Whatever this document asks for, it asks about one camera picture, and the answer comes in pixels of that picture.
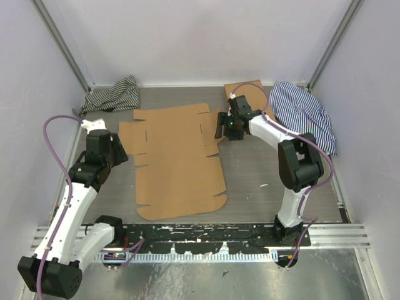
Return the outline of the blue white striped cloth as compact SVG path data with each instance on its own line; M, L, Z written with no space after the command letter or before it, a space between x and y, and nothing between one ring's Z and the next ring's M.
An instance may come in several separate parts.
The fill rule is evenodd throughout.
M311 133L326 153L337 155L331 118L310 92L289 82L277 82L269 95L276 119L299 134Z

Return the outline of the aluminium front rail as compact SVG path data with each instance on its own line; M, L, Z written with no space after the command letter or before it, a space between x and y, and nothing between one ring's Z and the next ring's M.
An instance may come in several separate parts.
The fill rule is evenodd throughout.
M299 243L303 249L346 249L346 248L368 248L370 246L364 227L360 224L314 224L309 227ZM296 246L269 247L267 250L293 250ZM228 247L223 246L218 253L226 251Z

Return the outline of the folded brown cardboard box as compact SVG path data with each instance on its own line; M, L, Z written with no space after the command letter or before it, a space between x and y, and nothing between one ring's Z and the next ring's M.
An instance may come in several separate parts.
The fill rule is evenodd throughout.
M260 80L254 80L254 81L249 81L250 83L256 84L258 86L262 86L262 82ZM237 83L231 83L231 84L225 84L225 93L226 97L229 98L230 93L240 84L243 82L237 82ZM237 88L234 91L234 94L236 96L245 96L247 102L251 106L252 110L257 110L257 109L263 109L268 101L269 103L269 94L272 90L272 86L262 86L264 92L262 92L258 87L253 86L251 84L246 84L243 85L239 88ZM273 120L275 121L274 113L271 108L271 105L265 110L266 114Z

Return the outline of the left aluminium frame post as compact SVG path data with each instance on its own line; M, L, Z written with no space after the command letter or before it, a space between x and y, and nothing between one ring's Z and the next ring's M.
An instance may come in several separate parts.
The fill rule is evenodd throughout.
M86 93L92 91L91 86L89 85L88 81L84 77L81 68L79 67L77 61L75 60L71 50L69 49L67 43L65 42L60 30L58 29L56 23L54 22L53 17L51 16L50 12L48 11L44 1L42 0L32 0L32 5L34 6L36 12L38 13L39 17L42 19L42 22L46 26L47 30L49 31L53 41L56 43L57 47L59 48L62 56L66 60L68 66L70 67L72 73L75 75L76 79L78 80L81 87L84 89Z

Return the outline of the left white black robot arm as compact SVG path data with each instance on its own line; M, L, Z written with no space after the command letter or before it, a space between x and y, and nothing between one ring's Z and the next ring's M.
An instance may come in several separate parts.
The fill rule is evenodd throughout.
M116 133L103 119L81 121L86 149L70 169L63 168L67 185L47 233L34 253L17 265L21 277L38 299L45 295L71 299L78 291L85 269L106 246L118 248L126 239L122 219L102 215L79 242L81 223L112 168L128 156Z

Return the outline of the aluminium frame post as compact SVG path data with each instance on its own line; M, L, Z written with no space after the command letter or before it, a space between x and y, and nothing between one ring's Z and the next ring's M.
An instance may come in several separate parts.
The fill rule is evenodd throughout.
M56 43L57 47L59 48L62 56L66 60L68 66L70 67L72 73L75 75L76 79L78 80L81 87L84 89L86 93L92 91L91 86L89 85L88 81L84 77L81 68L79 67L77 61L75 60L71 50L69 49L67 43L65 42L60 30L58 29L56 23L54 22L53 17L51 16L50 12L48 11L44 1L42 0L32 0L32 5L34 6L36 12L38 13L39 17L42 19L42 22L46 26L47 30L49 31L53 41Z
M324 51L324 54L319 60L319 63L313 75L311 76L309 83L306 86L306 89L308 91L312 92L313 89L315 88L317 82L319 81L319 78L321 77L326 66L328 65L328 62L332 58L335 50L339 46L339 43L343 39L344 35L346 34L346 31L350 27L353 19L355 18L356 14L358 13L363 3L364 3L363 0L350 1L349 6L346 9L346 12L344 13L342 19L340 20L339 25L337 26L333 34L332 39L330 40L326 50Z

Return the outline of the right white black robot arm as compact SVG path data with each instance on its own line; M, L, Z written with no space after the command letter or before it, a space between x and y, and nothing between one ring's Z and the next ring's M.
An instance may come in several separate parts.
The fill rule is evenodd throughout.
M230 95L228 112L217 114L215 139L230 141L255 136L277 151L279 178L284 195L272 227L276 242L290 246L303 228L301 204L308 196L307 188L315 186L324 174L320 152L313 147L313 134L298 134L273 121L260 109L253 110L245 96Z

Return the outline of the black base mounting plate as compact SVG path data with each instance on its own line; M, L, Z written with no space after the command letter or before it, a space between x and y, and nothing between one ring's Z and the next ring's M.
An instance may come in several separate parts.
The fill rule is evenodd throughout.
M294 239L278 241L270 224L126 224L124 236L110 248L127 249L140 240L139 254L216 254L227 246L229 254L264 254L269 247L289 247Z

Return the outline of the right aluminium frame post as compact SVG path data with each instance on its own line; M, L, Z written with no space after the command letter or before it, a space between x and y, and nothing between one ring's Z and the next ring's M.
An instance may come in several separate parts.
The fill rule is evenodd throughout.
M328 65L328 62L332 58L335 50L339 46L339 43L343 39L344 35L346 34L346 31L350 27L353 19L355 18L356 14L358 13L363 3L364 3L363 0L350 1L349 6L346 9L346 12L344 13L342 19L340 20L339 25L337 26L333 34L332 39L330 40L326 50L324 51L324 54L319 60L319 63L313 75L311 76L309 83L306 86L306 89L308 91L312 92L313 89L315 88L317 82L319 81L319 78L321 77L326 66Z

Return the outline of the brown cardboard box sheet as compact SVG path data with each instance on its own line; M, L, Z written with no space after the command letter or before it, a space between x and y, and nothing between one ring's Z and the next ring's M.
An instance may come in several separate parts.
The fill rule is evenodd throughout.
M210 213L226 201L215 139L219 109L206 103L133 111L119 138L134 158L138 214L149 221Z

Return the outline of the grey striped cloth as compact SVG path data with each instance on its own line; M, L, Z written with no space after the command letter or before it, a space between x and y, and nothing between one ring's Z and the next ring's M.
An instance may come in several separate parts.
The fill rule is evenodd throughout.
M72 113L83 119L87 113L104 111L107 113L140 108L139 92L134 76L129 75L108 89L89 93L84 104Z

